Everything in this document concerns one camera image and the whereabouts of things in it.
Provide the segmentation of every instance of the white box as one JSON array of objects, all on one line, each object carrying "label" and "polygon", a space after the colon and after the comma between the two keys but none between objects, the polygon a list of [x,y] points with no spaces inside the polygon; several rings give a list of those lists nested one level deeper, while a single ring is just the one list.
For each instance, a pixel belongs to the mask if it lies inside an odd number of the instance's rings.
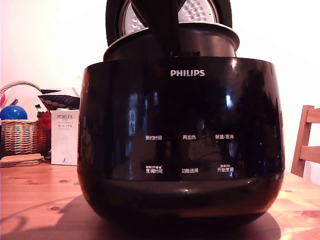
[{"label": "white box", "polygon": [[77,165],[79,110],[51,111],[51,164]]}]

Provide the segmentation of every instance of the white wall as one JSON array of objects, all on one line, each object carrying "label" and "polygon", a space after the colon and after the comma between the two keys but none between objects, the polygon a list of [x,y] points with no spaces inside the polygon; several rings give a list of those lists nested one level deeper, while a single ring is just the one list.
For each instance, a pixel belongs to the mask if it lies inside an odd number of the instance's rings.
[{"label": "white wall", "polygon": [[[86,66],[106,50],[106,0],[1,0],[1,86],[19,80],[41,88],[80,87]],[[275,64],[290,171],[301,110],[320,107],[320,2],[231,0],[239,57]],[[310,144],[320,145],[312,127]],[[320,164],[305,178],[320,184]]]},{"label": "white wall", "polygon": [[1,0],[1,85],[81,87],[107,48],[106,0]]}]

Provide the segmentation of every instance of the chair backrest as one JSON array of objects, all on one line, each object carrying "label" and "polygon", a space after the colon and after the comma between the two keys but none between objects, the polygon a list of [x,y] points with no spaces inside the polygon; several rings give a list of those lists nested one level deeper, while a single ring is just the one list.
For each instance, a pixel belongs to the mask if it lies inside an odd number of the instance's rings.
[{"label": "chair backrest", "polygon": [[304,105],[296,139],[291,173],[303,177],[306,161],[320,163],[320,146],[308,146],[311,124],[320,124],[320,108]]}]

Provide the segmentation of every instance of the wicker basket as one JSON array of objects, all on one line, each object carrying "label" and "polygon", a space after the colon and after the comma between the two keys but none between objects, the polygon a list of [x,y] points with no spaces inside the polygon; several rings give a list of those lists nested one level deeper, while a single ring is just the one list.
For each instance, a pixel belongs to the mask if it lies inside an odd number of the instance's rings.
[{"label": "wicker basket", "polygon": [[[39,87],[31,82],[17,81],[4,86],[1,95],[17,85]],[[44,130],[39,121],[2,120],[1,158],[20,154],[46,154],[51,149],[51,131]]]}]

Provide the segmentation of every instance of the philips logo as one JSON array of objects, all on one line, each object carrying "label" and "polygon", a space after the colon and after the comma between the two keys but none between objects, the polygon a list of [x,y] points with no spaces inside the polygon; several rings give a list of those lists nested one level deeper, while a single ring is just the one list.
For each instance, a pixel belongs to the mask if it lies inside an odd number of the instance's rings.
[{"label": "philips logo", "polygon": [[176,77],[203,77],[205,75],[205,70],[171,70],[170,76]]}]

